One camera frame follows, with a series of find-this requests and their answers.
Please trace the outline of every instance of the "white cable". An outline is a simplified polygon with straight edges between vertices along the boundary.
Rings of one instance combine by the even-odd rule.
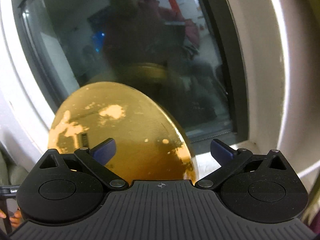
[[[301,179],[304,176],[307,176],[309,173],[315,171],[316,169],[320,168],[320,160],[311,165],[310,167],[306,168],[305,170],[298,173],[298,177]]]

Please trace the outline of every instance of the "ribbed gray panel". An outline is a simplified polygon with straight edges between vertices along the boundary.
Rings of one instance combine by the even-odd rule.
[[[189,181],[136,181],[112,192],[91,217],[64,227],[27,222],[12,240],[227,239],[310,240],[315,237],[298,219],[260,224],[229,211],[214,192]]]

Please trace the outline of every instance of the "window frame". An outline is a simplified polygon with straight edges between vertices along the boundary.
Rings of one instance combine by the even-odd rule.
[[[63,98],[57,94],[59,84],[52,82],[32,49],[32,40],[29,38],[22,18],[22,10],[26,1],[12,0],[16,28],[31,72],[47,103],[55,113],[62,104]],[[230,136],[222,134],[215,137],[224,139],[226,143],[229,143],[229,141],[230,143],[239,143],[247,140],[249,136],[247,85],[239,36],[227,0],[202,0],[202,2],[217,37],[222,61],[227,63],[227,68],[224,68],[223,72],[228,88],[230,116],[234,125],[234,130],[230,133]],[[212,138],[213,136],[195,138],[193,144],[196,148],[207,148],[208,142]]]

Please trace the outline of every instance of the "window glass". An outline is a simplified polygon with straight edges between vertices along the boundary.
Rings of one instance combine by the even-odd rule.
[[[120,82],[165,108],[191,140],[233,130],[201,0],[27,0],[22,19],[62,101],[90,83]]]

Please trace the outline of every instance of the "golden disc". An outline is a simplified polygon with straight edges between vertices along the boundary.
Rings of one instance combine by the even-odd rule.
[[[106,167],[126,180],[197,180],[197,165],[178,124],[138,90],[113,82],[84,86],[56,113],[49,148],[61,154],[114,138]]]

